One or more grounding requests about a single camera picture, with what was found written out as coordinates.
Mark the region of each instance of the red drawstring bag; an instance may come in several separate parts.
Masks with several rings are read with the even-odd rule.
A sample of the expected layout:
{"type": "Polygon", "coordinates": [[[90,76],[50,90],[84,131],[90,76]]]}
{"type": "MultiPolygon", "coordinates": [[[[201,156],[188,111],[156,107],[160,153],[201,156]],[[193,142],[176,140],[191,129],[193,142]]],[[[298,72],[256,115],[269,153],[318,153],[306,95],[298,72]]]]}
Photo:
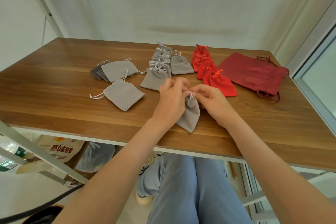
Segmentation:
{"type": "Polygon", "coordinates": [[[207,67],[210,67],[210,69],[215,73],[217,71],[217,67],[215,63],[213,63],[213,60],[210,59],[205,59],[200,65],[198,69],[198,74],[197,74],[197,79],[203,80],[203,77],[205,73],[207,72],[207,67]]]}
{"type": "Polygon", "coordinates": [[[194,68],[194,71],[198,73],[201,63],[204,62],[204,60],[206,59],[211,59],[211,57],[210,57],[210,52],[208,52],[208,50],[206,49],[208,48],[208,46],[198,45],[198,44],[196,46],[197,46],[197,49],[192,54],[191,65],[194,68]]]}
{"type": "Polygon", "coordinates": [[[236,88],[228,78],[221,75],[221,71],[223,70],[218,70],[214,73],[211,67],[207,67],[207,72],[203,78],[204,84],[220,89],[226,97],[237,96],[236,88]]]}
{"type": "Polygon", "coordinates": [[[271,61],[271,57],[254,59],[237,52],[220,63],[218,69],[223,70],[222,75],[243,87],[256,91],[260,97],[278,96],[277,102],[280,100],[279,87],[282,78],[289,74],[287,68],[278,67],[271,61]]]}

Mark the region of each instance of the food package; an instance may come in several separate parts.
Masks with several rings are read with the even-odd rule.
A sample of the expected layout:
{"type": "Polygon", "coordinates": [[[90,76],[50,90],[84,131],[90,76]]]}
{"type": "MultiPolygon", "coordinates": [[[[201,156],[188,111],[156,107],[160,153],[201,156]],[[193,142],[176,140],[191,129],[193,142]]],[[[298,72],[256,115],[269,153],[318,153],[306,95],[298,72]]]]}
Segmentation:
{"type": "MultiPolygon", "coordinates": [[[[79,152],[84,142],[85,141],[77,139],[43,135],[36,141],[36,144],[51,156],[65,163],[79,152]]],[[[53,168],[32,153],[27,153],[24,156],[24,159],[27,160],[28,163],[20,166],[17,169],[16,174],[36,173],[51,170],[53,168]]]]}

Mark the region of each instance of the person's left hand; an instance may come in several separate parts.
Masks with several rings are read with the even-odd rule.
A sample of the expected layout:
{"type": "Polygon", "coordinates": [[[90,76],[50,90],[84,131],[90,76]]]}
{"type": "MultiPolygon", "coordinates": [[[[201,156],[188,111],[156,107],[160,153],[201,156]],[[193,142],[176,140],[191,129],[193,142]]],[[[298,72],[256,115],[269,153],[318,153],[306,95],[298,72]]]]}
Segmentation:
{"type": "Polygon", "coordinates": [[[170,129],[184,112],[184,99],[190,95],[187,90],[190,82],[183,77],[176,81],[166,79],[160,87],[160,101],[154,111],[152,119],[157,121],[162,128],[170,129]]]}

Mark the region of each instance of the person's leg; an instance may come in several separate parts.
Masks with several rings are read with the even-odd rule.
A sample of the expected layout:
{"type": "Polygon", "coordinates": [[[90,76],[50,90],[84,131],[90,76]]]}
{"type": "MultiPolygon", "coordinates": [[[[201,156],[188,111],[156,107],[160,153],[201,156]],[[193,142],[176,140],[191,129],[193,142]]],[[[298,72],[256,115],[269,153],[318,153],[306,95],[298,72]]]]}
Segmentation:
{"type": "Polygon", "coordinates": [[[191,156],[162,155],[139,176],[137,193],[155,196],[147,224],[198,223],[198,186],[191,156]]]}
{"type": "Polygon", "coordinates": [[[252,224],[226,177],[223,161],[196,157],[195,167],[199,190],[199,222],[252,224]]]}

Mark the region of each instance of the wooden tabletop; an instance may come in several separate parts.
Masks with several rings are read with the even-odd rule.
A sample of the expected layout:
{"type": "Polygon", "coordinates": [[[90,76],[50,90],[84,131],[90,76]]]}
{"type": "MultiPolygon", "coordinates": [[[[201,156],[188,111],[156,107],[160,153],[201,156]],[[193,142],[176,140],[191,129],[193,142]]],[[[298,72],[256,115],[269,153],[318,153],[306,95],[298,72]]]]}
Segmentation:
{"type": "MultiPolygon", "coordinates": [[[[145,74],[128,77],[126,81],[145,96],[124,112],[107,98],[89,98],[89,94],[97,95],[110,85],[94,79],[89,71],[102,60],[127,58],[144,71],[156,47],[156,44],[57,38],[0,72],[0,120],[16,127],[128,142],[153,114],[159,101],[158,91],[140,87],[145,74]]],[[[189,62],[195,49],[173,46],[189,62]]],[[[267,51],[208,50],[216,65],[233,52],[250,57],[271,56],[275,61],[267,51]]],[[[182,76],[194,86],[202,83],[196,75],[182,76]]],[[[335,137],[289,77],[284,78],[280,87],[279,103],[260,98],[239,85],[235,87],[238,96],[229,97],[228,101],[284,161],[336,170],[335,137]]],[[[174,125],[157,145],[241,158],[228,132],[205,110],[201,110],[193,133],[174,125]]]]}

